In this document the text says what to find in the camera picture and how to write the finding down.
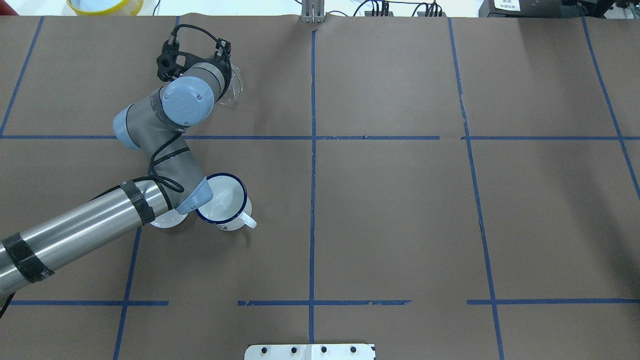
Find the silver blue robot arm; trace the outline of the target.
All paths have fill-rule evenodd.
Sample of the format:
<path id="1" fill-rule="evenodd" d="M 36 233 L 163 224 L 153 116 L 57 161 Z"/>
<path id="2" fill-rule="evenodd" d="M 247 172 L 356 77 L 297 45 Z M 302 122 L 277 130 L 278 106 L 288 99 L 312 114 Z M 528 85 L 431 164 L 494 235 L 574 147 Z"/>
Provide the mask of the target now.
<path id="1" fill-rule="evenodd" d="M 41 221 L 82 205 L 119 181 L 144 173 L 141 157 L 114 139 L 3 139 L 1 141 L 1 236 L 26 234 Z M 176 306 L 178 299 L 135 299 L 122 286 L 127 251 L 138 250 L 139 235 L 130 229 L 59 277 L 18 291 L 18 306 Z"/>

